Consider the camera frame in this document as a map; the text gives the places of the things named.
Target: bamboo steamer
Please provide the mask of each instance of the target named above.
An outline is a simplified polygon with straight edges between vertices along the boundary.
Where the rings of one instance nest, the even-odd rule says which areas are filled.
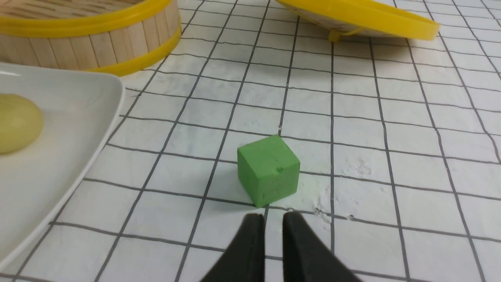
[[[0,62],[123,76],[180,36],[177,0],[0,0]]]

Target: white square plate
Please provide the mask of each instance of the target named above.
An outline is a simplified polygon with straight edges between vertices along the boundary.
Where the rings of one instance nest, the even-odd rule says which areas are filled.
[[[113,130],[125,88],[113,75],[0,63],[0,92],[44,114],[35,142],[0,155],[0,271],[56,215]]]

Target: table surface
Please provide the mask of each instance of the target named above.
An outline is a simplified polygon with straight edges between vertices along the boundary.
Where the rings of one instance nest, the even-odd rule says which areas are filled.
[[[235,1],[179,1],[181,42],[123,78],[117,129],[0,281],[196,281],[251,212],[281,281],[290,209],[364,281],[499,281],[501,1],[384,1],[440,35],[333,45],[274,1]],[[300,183],[256,209],[236,148],[271,134]]]

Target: green cube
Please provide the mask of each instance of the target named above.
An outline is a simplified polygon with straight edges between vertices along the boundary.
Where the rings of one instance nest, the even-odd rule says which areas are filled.
[[[238,179],[258,208],[298,189],[299,159],[278,135],[237,150]]]

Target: yellow dough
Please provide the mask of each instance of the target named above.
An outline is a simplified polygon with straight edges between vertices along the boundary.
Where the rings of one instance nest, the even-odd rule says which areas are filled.
[[[15,94],[0,94],[0,154],[31,144],[42,132],[44,116],[30,100]]]

